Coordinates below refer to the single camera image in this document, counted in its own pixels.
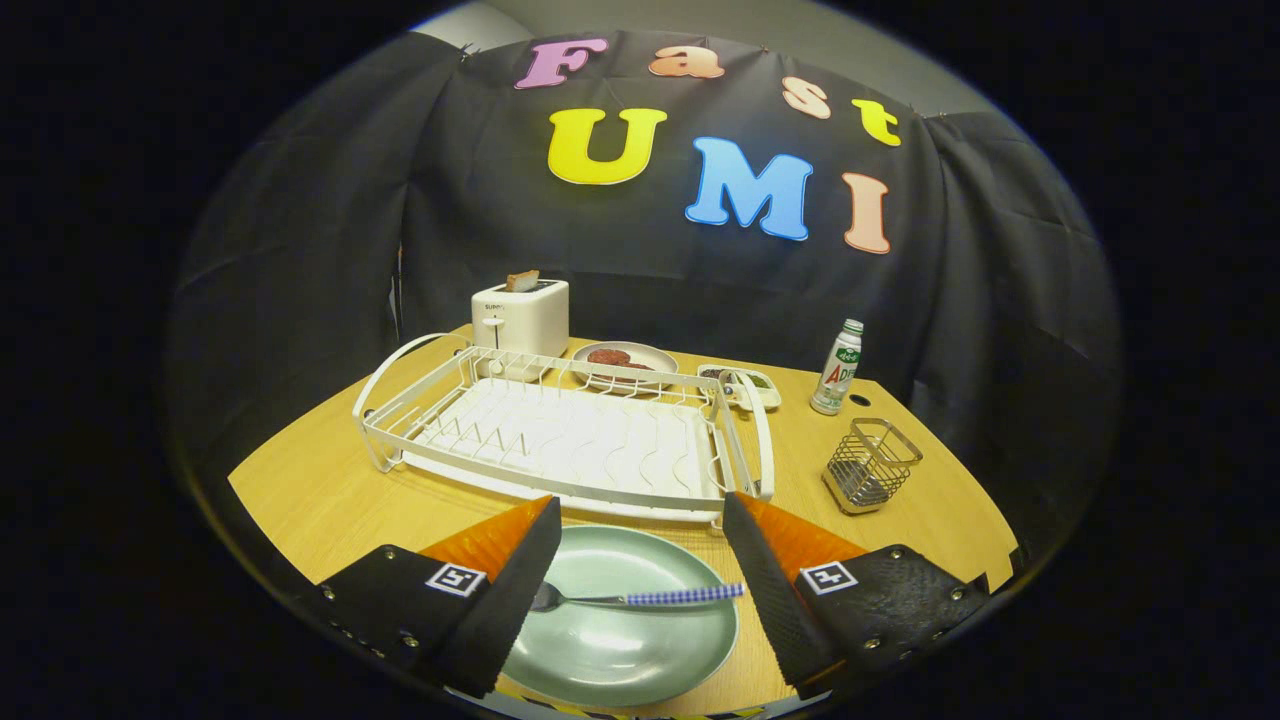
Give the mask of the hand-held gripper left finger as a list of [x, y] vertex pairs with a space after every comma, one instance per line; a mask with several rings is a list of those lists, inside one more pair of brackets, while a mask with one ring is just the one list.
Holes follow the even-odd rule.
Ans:
[[481, 698], [559, 548], [559, 505], [530, 500], [420, 551], [378, 546], [294, 601], [375, 661]]

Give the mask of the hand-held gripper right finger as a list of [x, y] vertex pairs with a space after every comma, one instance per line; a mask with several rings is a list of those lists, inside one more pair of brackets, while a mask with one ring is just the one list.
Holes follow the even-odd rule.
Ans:
[[799, 697], [864, 691], [932, 653], [989, 600], [905, 544], [864, 550], [754, 496], [722, 525], [780, 671]]

